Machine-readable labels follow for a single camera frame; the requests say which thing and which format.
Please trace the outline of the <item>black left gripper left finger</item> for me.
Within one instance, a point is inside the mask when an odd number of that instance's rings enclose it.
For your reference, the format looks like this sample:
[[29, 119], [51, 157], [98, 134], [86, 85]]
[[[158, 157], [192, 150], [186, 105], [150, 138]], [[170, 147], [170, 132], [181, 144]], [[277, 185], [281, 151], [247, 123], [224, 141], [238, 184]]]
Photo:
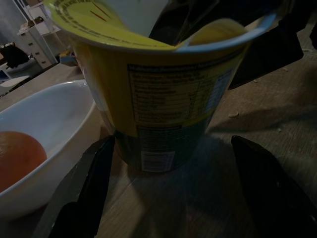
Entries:
[[94, 142], [60, 182], [32, 236], [93, 238], [108, 192], [114, 136]]

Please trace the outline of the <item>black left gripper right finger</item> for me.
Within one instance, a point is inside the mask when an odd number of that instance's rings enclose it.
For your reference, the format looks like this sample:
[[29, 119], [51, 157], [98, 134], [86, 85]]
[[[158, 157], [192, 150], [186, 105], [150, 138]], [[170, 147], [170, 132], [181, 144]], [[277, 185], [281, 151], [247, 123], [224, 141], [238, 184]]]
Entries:
[[261, 145], [231, 137], [243, 195], [262, 238], [315, 238], [317, 209], [276, 157]]

